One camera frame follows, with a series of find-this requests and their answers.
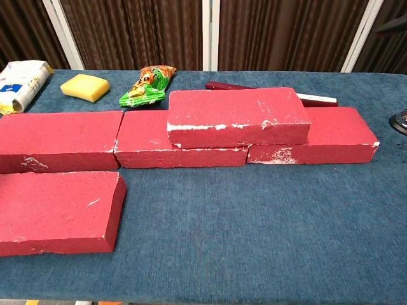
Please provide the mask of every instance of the yellow sponge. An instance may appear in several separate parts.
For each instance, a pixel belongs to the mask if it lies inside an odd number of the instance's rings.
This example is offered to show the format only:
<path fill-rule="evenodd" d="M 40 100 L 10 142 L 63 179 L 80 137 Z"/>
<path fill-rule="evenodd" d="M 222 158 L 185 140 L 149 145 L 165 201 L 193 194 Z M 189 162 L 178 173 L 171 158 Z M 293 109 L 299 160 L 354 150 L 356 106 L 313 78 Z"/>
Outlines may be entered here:
<path fill-rule="evenodd" d="M 63 94 L 92 103 L 100 99 L 109 89 L 109 82 L 105 79 L 86 74 L 78 74 L 61 85 Z"/>

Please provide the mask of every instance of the table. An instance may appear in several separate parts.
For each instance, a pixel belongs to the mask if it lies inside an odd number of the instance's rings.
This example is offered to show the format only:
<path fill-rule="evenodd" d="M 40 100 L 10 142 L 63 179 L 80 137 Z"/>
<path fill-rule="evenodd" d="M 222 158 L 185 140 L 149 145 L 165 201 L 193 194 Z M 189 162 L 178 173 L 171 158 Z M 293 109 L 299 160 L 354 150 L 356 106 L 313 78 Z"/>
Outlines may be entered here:
<path fill-rule="evenodd" d="M 139 75 L 84 72 L 111 91 L 96 104 L 65 97 L 59 86 L 78 71 L 56 70 L 29 112 L 119 109 Z M 209 80 L 337 97 L 359 110 L 379 150 L 360 165 L 121 168 L 116 250 L 1 258 L 1 298 L 407 303 L 407 137 L 388 124 L 407 108 L 407 76 L 178 71 L 169 91 Z"/>

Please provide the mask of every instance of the red brick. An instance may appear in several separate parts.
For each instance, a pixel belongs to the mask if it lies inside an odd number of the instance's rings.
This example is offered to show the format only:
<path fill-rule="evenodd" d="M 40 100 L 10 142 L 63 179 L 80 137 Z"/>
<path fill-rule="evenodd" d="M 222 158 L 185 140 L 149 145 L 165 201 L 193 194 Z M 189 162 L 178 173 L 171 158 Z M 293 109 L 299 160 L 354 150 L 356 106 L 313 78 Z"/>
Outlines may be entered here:
<path fill-rule="evenodd" d="M 173 91 L 170 142 L 182 148 L 303 144 L 310 120 L 292 88 Z"/>
<path fill-rule="evenodd" d="M 168 140 L 168 111 L 127 111 L 115 155 L 129 168 L 243 166 L 247 148 L 180 149 Z"/>
<path fill-rule="evenodd" d="M 369 162 L 379 142 L 349 107 L 307 108 L 311 118 L 303 145 L 251 146 L 247 162 L 265 164 L 322 164 Z"/>
<path fill-rule="evenodd" d="M 15 114 L 0 119 L 0 173 L 114 170 L 123 113 Z"/>
<path fill-rule="evenodd" d="M 0 256 L 113 251 L 126 193 L 119 173 L 13 173 L 0 185 Z"/>

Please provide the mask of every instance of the green snack bag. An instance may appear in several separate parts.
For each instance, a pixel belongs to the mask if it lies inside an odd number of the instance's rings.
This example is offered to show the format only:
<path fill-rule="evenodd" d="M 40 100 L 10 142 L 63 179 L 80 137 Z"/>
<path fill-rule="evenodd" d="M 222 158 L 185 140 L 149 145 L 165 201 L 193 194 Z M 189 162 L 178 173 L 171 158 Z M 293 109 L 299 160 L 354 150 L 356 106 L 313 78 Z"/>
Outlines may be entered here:
<path fill-rule="evenodd" d="M 169 65 L 142 68 L 139 80 L 119 99 L 120 107 L 137 107 L 163 100 L 165 89 L 176 70 Z"/>

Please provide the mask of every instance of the curtain fold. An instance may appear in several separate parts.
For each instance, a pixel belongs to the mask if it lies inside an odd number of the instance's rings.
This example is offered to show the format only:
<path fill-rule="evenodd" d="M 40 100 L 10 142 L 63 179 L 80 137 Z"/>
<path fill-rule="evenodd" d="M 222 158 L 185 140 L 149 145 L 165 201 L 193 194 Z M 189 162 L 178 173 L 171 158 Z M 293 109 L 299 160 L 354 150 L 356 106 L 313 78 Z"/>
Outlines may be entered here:
<path fill-rule="evenodd" d="M 201 0 L 61 0 L 87 69 L 202 70 Z"/>
<path fill-rule="evenodd" d="M 69 69 L 42 0 L 2 0 L 0 70 L 11 61 L 46 60 L 54 69 Z"/>
<path fill-rule="evenodd" d="M 384 0 L 353 72 L 407 74 L 407 31 L 377 37 L 376 31 L 386 22 L 407 14 L 407 0 Z"/>
<path fill-rule="evenodd" d="M 221 0 L 221 71 L 340 71 L 368 0 Z"/>

